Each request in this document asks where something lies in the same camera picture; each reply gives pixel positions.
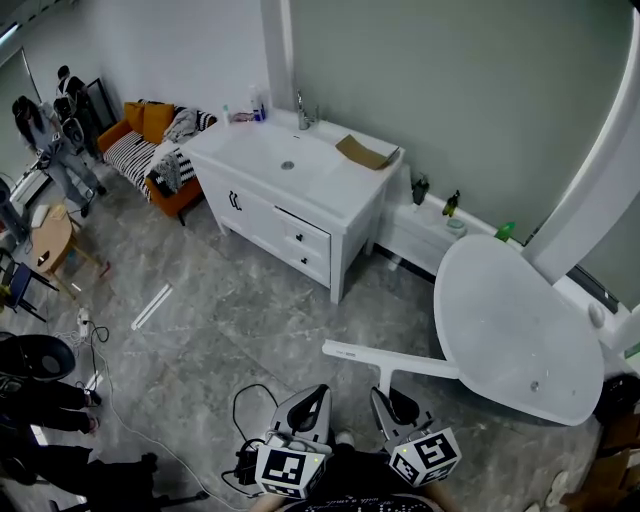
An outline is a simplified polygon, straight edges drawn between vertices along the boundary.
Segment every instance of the drawer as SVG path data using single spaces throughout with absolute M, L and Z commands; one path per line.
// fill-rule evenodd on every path
M 331 235 L 312 226 L 293 215 L 275 208 L 274 212 L 282 221 L 285 238 L 292 246 L 297 246 L 310 255 L 320 256 L 329 261 L 331 254 Z
M 326 287 L 330 286 L 329 258 L 323 258 L 319 254 L 309 251 L 294 240 L 287 238 L 285 244 L 288 246 L 287 263 L 297 268 L 300 272 L 308 275 L 311 279 L 318 281 Z

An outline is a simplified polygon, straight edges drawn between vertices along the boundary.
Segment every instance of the long hair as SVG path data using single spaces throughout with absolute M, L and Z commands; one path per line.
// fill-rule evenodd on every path
M 16 120 L 16 126 L 22 136 L 27 139 L 29 144 L 35 146 L 36 141 L 31 134 L 31 129 L 29 128 L 29 121 L 25 120 L 24 113 L 29 112 L 31 117 L 33 117 L 33 123 L 36 125 L 36 128 L 40 133 L 44 132 L 44 127 L 42 124 L 42 116 L 40 115 L 40 111 L 36 104 L 31 101 L 26 96 L 20 96 L 16 101 L 13 102 L 13 107 L 11 108 L 13 111 L 13 116 Z

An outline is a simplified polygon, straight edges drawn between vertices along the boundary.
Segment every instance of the gray marble floor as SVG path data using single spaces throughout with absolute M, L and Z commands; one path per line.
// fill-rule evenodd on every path
M 61 270 L 67 282 L 82 289 L 77 303 L 47 294 L 35 283 L 28 298 L 48 324 L 5 311 L 3 329 L 67 333 L 76 329 L 78 307 L 88 307 L 96 324 L 111 331 L 98 350 L 108 360 L 113 404 L 124 422 L 166 444 L 207 488 L 235 507 L 249 502 L 222 483 L 220 472 L 234 466 L 241 437 L 231 421 L 231 400 L 248 384 L 264 384 L 281 401 L 326 383 L 333 393 L 334 428 L 351 430 L 359 449 L 381 446 L 368 400 L 376 371 L 325 356 L 321 346 L 332 338 L 441 357 L 430 283 L 403 268 L 388 270 L 380 255 L 361 256 L 349 270 L 344 300 L 335 306 L 327 289 L 240 236 L 222 236 L 205 201 L 186 214 L 183 228 L 112 169 L 100 166 L 97 172 L 109 194 L 96 199 L 89 217 L 81 220 L 80 240 L 109 261 L 111 270 L 99 278 L 95 267 L 72 254 Z M 51 186 L 43 201 L 57 194 Z M 131 322 L 165 283 L 173 285 L 171 296 L 132 331 Z M 93 373 L 89 348 L 78 352 L 77 369 L 67 379 L 71 383 Z M 453 428 L 464 458 L 446 485 L 465 511 L 524 510 L 544 499 L 560 470 L 568 470 L 577 485 L 598 441 L 594 419 L 561 427 L 501 407 L 457 382 L 403 373 L 395 379 L 430 400 L 441 424 Z M 106 380 L 99 391 L 107 399 L 97 435 L 45 429 L 49 442 L 91 447 L 105 462 L 134 461 L 153 450 L 161 459 L 159 492 L 198 491 L 161 447 L 122 427 L 109 408 Z M 238 422 L 247 435 L 261 435 L 272 412 L 260 390 L 239 399 Z M 45 510 L 43 500 L 61 494 L 8 485 L 25 511 Z M 71 496 L 58 499 L 63 505 L 75 503 Z M 209 500 L 182 510 L 226 508 Z

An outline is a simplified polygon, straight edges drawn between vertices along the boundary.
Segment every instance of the cabinet door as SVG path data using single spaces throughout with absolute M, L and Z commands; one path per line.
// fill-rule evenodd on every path
M 249 238 L 251 227 L 247 212 L 242 205 L 242 191 L 231 183 L 209 173 L 199 173 L 198 180 L 218 223 Z
M 249 239 L 265 251 L 285 259 L 285 233 L 282 222 L 274 213 L 273 205 L 244 191 L 240 197 L 240 203 L 249 216 L 249 224 L 251 225 Z

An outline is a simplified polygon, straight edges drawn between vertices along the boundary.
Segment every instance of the orange pillow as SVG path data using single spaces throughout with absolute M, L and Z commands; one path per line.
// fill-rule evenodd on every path
M 147 103 L 144 107 L 144 131 L 142 132 L 144 140 L 161 144 L 164 131 L 169 128 L 171 121 L 173 121 L 173 105 Z
M 131 129 L 142 135 L 144 127 L 144 103 L 125 103 L 124 117 L 129 121 Z

